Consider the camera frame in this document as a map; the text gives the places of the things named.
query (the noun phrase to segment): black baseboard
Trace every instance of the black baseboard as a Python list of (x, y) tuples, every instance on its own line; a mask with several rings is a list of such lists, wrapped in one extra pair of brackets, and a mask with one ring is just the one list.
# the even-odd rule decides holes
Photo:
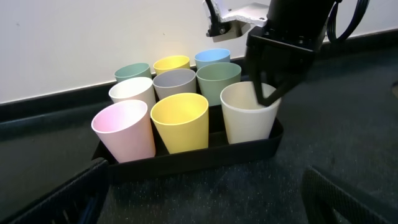
[[(398, 45), (398, 29), (352, 37), (342, 44), (324, 43), (317, 59), (326, 60), (342, 55), (385, 49), (395, 45)], [(244, 75), (243, 58), (234, 59), (232, 62), (242, 67)], [(108, 91), (115, 83), (0, 105), (0, 123), (110, 101)]]

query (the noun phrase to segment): pink cup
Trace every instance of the pink cup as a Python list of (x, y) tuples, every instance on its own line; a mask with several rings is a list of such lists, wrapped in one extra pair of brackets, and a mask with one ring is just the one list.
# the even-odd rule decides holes
[(155, 156), (148, 106), (141, 100), (108, 106), (94, 117), (91, 128), (119, 163)]

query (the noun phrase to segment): yellow cup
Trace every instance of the yellow cup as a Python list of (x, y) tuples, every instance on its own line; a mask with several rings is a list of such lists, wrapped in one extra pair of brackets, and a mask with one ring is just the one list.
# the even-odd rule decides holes
[(152, 108), (150, 117), (171, 154), (209, 145), (209, 102), (202, 95), (168, 96)]
[(187, 69), (190, 68), (189, 58), (187, 56), (183, 55), (169, 56), (158, 60), (154, 64), (156, 75), (160, 75), (164, 72), (178, 68), (187, 68)]

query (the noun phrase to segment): green cup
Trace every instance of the green cup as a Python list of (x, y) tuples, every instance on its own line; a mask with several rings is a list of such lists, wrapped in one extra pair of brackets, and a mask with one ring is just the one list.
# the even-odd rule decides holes
[(152, 75), (150, 74), (150, 67), (147, 63), (135, 63), (120, 68), (114, 73), (114, 77), (118, 82), (121, 82), (136, 77), (152, 78)]
[(221, 104), (221, 91), (225, 87), (241, 81), (242, 69), (229, 62), (206, 65), (197, 71), (201, 94), (209, 101), (209, 106)]

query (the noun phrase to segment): cup rim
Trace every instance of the cup rim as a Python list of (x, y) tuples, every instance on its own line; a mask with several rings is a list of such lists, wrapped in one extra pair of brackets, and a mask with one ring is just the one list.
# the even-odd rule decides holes
[(187, 82), (185, 82), (185, 83), (183, 83), (183, 84), (179, 84), (179, 85), (175, 85), (175, 86), (159, 86), (159, 85), (156, 85), (156, 84), (155, 84), (155, 80), (156, 80), (158, 77), (160, 77), (160, 75), (157, 75), (157, 76), (154, 78), (154, 80), (153, 80), (154, 86), (157, 87), (157, 88), (175, 88), (175, 87), (180, 87), (180, 86), (186, 85), (187, 83), (192, 82), (192, 80), (194, 80), (194, 79), (196, 78), (196, 73), (195, 73), (193, 70), (190, 70), (190, 69), (187, 69), (187, 68), (178, 68), (178, 69), (174, 69), (174, 70), (171, 70), (171, 71), (164, 72), (164, 73), (162, 73), (162, 75), (165, 75), (166, 73), (169, 73), (169, 72), (174, 72), (174, 71), (176, 71), (176, 70), (189, 70), (189, 71), (191, 71), (190, 73), (193, 74), (193, 77), (192, 77), (189, 81), (187, 81)]
[[(143, 69), (143, 71), (141, 71), (141, 72), (137, 72), (137, 73), (134, 73), (134, 74), (132, 74), (132, 75), (125, 76), (125, 77), (121, 77), (121, 76), (117, 76), (117, 75), (116, 75), (116, 72), (118, 72), (118, 71), (120, 71), (120, 70), (122, 70), (122, 69), (124, 69), (124, 68), (130, 67), (130, 66), (135, 66), (135, 65), (142, 65), (142, 64), (146, 65), (146, 68)], [(144, 63), (144, 62), (142, 62), (142, 63), (134, 63), (134, 64), (131, 64), (131, 65), (126, 65), (126, 66), (124, 66), (124, 67), (122, 67), (122, 68), (119, 68), (119, 69), (114, 73), (114, 76), (115, 76), (116, 78), (133, 77), (133, 76), (136, 76), (136, 75), (138, 75), (138, 74), (140, 74), (140, 73), (142, 73), (142, 72), (148, 70), (148, 68), (150, 69), (150, 66), (149, 66), (148, 63)]]
[(208, 49), (208, 50), (204, 50), (204, 51), (202, 51), (202, 52), (197, 53), (197, 54), (195, 55), (195, 60), (198, 61), (198, 62), (212, 62), (212, 61), (214, 61), (214, 60), (199, 60), (199, 59), (197, 59), (197, 56), (198, 56), (199, 54), (202, 54), (202, 53), (205, 53), (205, 52), (209, 52), (209, 51), (212, 51), (212, 50), (228, 51), (228, 55), (231, 55), (231, 51), (229, 51), (228, 49)]
[[(238, 112), (245, 112), (245, 113), (258, 113), (258, 112), (269, 111), (269, 110), (272, 110), (272, 109), (274, 109), (275, 107), (278, 107), (278, 106), (280, 105), (280, 98), (279, 98), (278, 100), (276, 100), (276, 101), (275, 101), (273, 104), (271, 104), (270, 106), (266, 106), (266, 107), (260, 108), (260, 109), (242, 109), (242, 108), (237, 108), (237, 107), (235, 107), (235, 106), (231, 106), (231, 105), (227, 104), (227, 103), (224, 101), (224, 99), (223, 99), (223, 93), (224, 93), (224, 91), (225, 91), (228, 87), (231, 87), (231, 86), (233, 86), (233, 85), (239, 85), (239, 84), (241, 84), (241, 83), (246, 84), (246, 83), (252, 83), (252, 82), (250, 82), (250, 81), (246, 81), (246, 82), (237, 82), (237, 83), (234, 83), (234, 84), (231, 84), (231, 85), (225, 87), (225, 88), (223, 89), (223, 91), (221, 91), (221, 93), (220, 93), (220, 99), (221, 99), (221, 104), (222, 104), (222, 105), (225, 105), (226, 107), (228, 107), (228, 108), (231, 109), (231, 110), (235, 110), (235, 111), (238, 111)], [(273, 86), (268, 85), (268, 84), (266, 84), (266, 83), (261, 83), (261, 84), (262, 84), (262, 85), (266, 85), (266, 86), (273, 87)]]
[(188, 56), (185, 56), (185, 55), (173, 55), (173, 56), (168, 56), (168, 57), (164, 57), (164, 58), (162, 58), (162, 59), (157, 60), (157, 61), (154, 63), (154, 69), (156, 69), (156, 70), (168, 70), (168, 69), (173, 69), (173, 68), (175, 68), (175, 66), (173, 66), (173, 67), (167, 67), (167, 68), (159, 68), (159, 67), (156, 67), (156, 64), (159, 63), (159, 62), (161, 62), (161, 61), (163, 61), (163, 60), (167, 60), (167, 59), (170, 59), (170, 58), (176, 58), (176, 57), (181, 57), (181, 58), (184, 58), (184, 59), (186, 60), (186, 62), (185, 62), (185, 63), (181, 63), (181, 65), (185, 65), (186, 63), (189, 63), (189, 57), (188, 57)]
[[(159, 121), (157, 121), (156, 119), (153, 118), (152, 112), (154, 111), (154, 108), (155, 108), (161, 101), (164, 101), (164, 100), (166, 100), (166, 99), (168, 99), (168, 98), (176, 97), (176, 96), (182, 95), (182, 94), (185, 94), (185, 95), (195, 95), (195, 96), (197, 95), (197, 96), (199, 96), (200, 98), (204, 99), (204, 100), (206, 101), (206, 109), (202, 112), (202, 114), (198, 115), (195, 119), (192, 119), (192, 120), (186, 121), (186, 122), (182, 122), (182, 123), (177, 123), (177, 124), (166, 124), (166, 123), (159, 122)], [(188, 123), (194, 122), (194, 121), (197, 120), (198, 118), (202, 117), (202, 116), (206, 113), (206, 111), (208, 111), (208, 110), (209, 110), (209, 101), (206, 99), (206, 97), (202, 96), (201, 94), (198, 94), (198, 93), (178, 93), (178, 94), (174, 94), (174, 95), (168, 96), (168, 97), (166, 97), (166, 98), (160, 100), (159, 102), (157, 102), (157, 103), (155, 104), (155, 106), (153, 106), (152, 109), (151, 109), (151, 111), (150, 111), (150, 118), (151, 118), (155, 123), (158, 123), (158, 124), (161, 124), (161, 125), (164, 125), (164, 126), (177, 126), (177, 125), (188, 124)]]
[[(142, 113), (142, 116), (140, 116), (139, 119), (138, 119), (136, 122), (134, 122), (134, 123), (132, 123), (132, 124), (126, 126), (125, 128), (118, 129), (117, 131), (98, 131), (96, 128), (94, 128), (94, 121), (95, 121), (95, 119), (96, 119), (100, 114), (104, 113), (104, 112), (107, 111), (107, 110), (110, 110), (112, 107), (120, 106), (120, 105), (123, 104), (123, 103), (124, 103), (124, 104), (128, 104), (128, 103), (140, 103), (140, 104), (144, 104), (145, 107), (146, 107), (146, 109), (145, 109), (145, 112)], [(120, 132), (120, 131), (124, 131), (125, 129), (130, 128), (131, 126), (137, 124), (140, 120), (143, 119), (143, 117), (145, 116), (145, 114), (146, 114), (147, 112), (148, 112), (148, 105), (147, 105), (144, 101), (142, 101), (142, 100), (124, 100), (124, 101), (120, 101), (120, 102), (117, 102), (117, 103), (113, 103), (113, 104), (111, 104), (111, 105), (105, 107), (104, 109), (102, 109), (100, 112), (98, 112), (98, 113), (94, 116), (93, 120), (91, 121), (91, 128), (92, 128), (92, 130), (93, 130), (94, 132), (100, 133), (100, 134), (113, 134), (113, 133), (118, 133), (118, 132)]]
[[(145, 88), (144, 90), (140, 91), (139, 93), (136, 93), (136, 94), (133, 94), (133, 95), (129, 95), (129, 96), (125, 96), (125, 97), (116, 97), (116, 96), (114, 96), (113, 94), (111, 94), (112, 90), (114, 90), (115, 88), (120, 87), (121, 85), (127, 85), (128, 82), (137, 81), (138, 78), (147, 80), (147, 81), (148, 81), (148, 82), (147, 82), (148, 85), (149, 85), (149, 84), (150, 84), (150, 85), (149, 85), (147, 88)], [(123, 80), (123, 81), (117, 83), (116, 85), (112, 86), (112, 88), (111, 88), (111, 89), (109, 90), (109, 92), (108, 92), (108, 95), (109, 95), (111, 98), (118, 99), (118, 100), (120, 100), (120, 99), (125, 99), (125, 98), (129, 98), (129, 97), (133, 97), (133, 96), (140, 95), (141, 93), (147, 91), (153, 84), (154, 84), (154, 82), (152, 81), (152, 79), (151, 79), (151, 78), (148, 78), (148, 77), (130, 78), (130, 79), (127, 79), (127, 80)]]
[[(200, 77), (200, 76), (198, 75), (198, 74), (199, 74), (199, 71), (202, 70), (203, 68), (206, 68), (206, 67), (209, 67), (209, 66), (215, 66), (215, 65), (219, 65), (219, 64), (231, 64), (231, 65), (233, 65), (233, 66), (238, 66), (238, 67), (239, 67), (239, 72), (238, 72), (237, 74), (235, 74), (234, 76), (232, 76), (232, 77), (224, 78), (224, 79), (220, 79), (220, 80), (209, 80), (209, 79), (206, 79), (206, 78), (202, 78), (202, 77)], [(212, 63), (212, 64), (210, 64), (210, 65), (205, 65), (205, 66), (203, 66), (202, 68), (199, 68), (198, 71), (197, 71), (197, 77), (198, 77), (199, 79), (204, 80), (204, 81), (209, 81), (209, 82), (218, 82), (218, 81), (229, 80), (229, 79), (231, 79), (231, 78), (234, 78), (234, 77), (238, 76), (239, 74), (242, 74), (242, 68), (241, 68), (239, 65), (237, 65), (237, 64), (235, 64), (235, 63), (231, 63), (231, 62), (217, 62), (217, 63)]]

